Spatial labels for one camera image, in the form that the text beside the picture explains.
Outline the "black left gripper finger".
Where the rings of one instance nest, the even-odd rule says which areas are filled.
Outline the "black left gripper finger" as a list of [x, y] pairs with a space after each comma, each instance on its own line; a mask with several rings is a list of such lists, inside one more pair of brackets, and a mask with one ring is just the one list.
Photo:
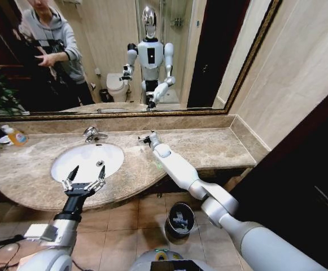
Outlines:
[[75, 179], [75, 176], [78, 172], [79, 166], [77, 165], [74, 170], [72, 170], [68, 177], [61, 181], [64, 191], [72, 190], [72, 182]]
[[88, 191], [94, 190], [95, 192], [97, 192], [98, 190], [100, 190], [106, 184], [104, 180], [105, 175], [106, 175], [106, 166], [103, 165], [102, 169], [99, 172], [98, 178], [88, 185]]

